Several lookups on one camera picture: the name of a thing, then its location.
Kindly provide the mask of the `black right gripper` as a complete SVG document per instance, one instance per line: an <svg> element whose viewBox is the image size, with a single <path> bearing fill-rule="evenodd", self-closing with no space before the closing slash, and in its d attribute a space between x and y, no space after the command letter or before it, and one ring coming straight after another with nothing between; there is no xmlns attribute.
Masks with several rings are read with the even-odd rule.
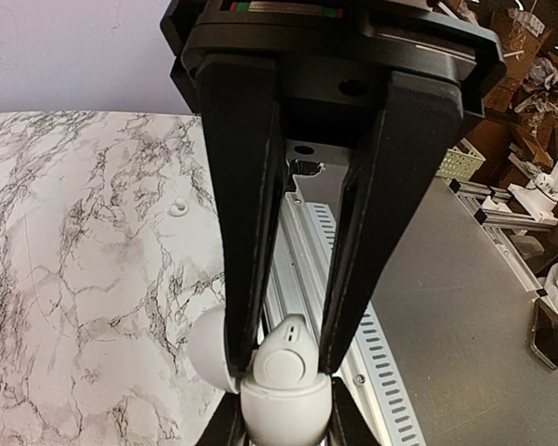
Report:
<svg viewBox="0 0 558 446"><path fill-rule="evenodd" d="M173 1L160 28L172 80L212 145L351 148L396 78L443 84L464 135L507 71L493 32L426 1Z"/></svg>

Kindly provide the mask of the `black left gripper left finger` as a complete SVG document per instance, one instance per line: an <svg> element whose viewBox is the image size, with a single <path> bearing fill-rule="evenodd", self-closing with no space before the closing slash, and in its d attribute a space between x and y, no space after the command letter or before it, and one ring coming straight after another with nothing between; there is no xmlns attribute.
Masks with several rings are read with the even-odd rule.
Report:
<svg viewBox="0 0 558 446"><path fill-rule="evenodd" d="M240 398L225 394L209 420L197 446L239 446L245 444L245 424Z"/></svg>

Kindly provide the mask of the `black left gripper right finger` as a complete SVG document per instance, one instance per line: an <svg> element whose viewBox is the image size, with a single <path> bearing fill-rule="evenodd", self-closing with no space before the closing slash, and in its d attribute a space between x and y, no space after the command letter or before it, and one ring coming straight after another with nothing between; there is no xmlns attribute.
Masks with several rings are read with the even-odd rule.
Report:
<svg viewBox="0 0 558 446"><path fill-rule="evenodd" d="M327 444L380 446L343 380L333 377L331 382L332 410L328 423Z"/></svg>

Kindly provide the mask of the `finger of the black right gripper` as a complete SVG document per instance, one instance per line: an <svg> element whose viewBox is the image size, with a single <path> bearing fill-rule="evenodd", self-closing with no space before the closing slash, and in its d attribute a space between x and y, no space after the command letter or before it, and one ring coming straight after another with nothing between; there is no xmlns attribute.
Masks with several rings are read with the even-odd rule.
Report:
<svg viewBox="0 0 558 446"><path fill-rule="evenodd" d="M282 203L277 64L208 55L196 85L223 246L225 354L231 374L242 374L256 345Z"/></svg>
<svg viewBox="0 0 558 446"><path fill-rule="evenodd" d="M458 86L393 72L343 180L319 370L341 365L379 277L463 121Z"/></svg>

